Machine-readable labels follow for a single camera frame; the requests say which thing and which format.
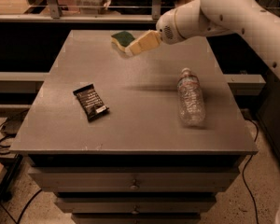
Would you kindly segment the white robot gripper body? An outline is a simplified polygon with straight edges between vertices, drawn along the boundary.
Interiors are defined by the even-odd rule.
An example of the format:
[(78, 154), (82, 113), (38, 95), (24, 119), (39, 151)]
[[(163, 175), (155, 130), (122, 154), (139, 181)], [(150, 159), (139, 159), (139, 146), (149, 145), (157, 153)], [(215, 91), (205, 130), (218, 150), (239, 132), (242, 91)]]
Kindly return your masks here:
[(160, 16), (156, 29), (160, 33), (161, 40), (166, 44), (182, 42), (184, 38), (180, 35), (175, 24), (176, 9), (171, 9)]

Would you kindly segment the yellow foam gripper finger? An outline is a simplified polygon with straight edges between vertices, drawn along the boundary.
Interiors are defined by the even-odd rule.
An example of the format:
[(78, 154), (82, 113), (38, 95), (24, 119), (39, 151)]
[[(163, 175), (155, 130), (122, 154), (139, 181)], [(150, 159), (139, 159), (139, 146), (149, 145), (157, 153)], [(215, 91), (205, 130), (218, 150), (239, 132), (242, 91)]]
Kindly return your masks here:
[(129, 56), (134, 56), (143, 51), (157, 48), (161, 43), (161, 35), (157, 31), (148, 30), (137, 37), (126, 48), (125, 53)]

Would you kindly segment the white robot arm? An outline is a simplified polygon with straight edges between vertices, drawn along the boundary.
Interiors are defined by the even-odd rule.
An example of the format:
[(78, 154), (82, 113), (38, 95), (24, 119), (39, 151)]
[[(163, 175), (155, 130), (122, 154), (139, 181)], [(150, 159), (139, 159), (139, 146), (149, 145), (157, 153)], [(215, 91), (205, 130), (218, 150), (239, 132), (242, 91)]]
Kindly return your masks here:
[(194, 36), (238, 34), (280, 80), (280, 18), (255, 0), (194, 0), (160, 16), (154, 32), (136, 38), (130, 55)]

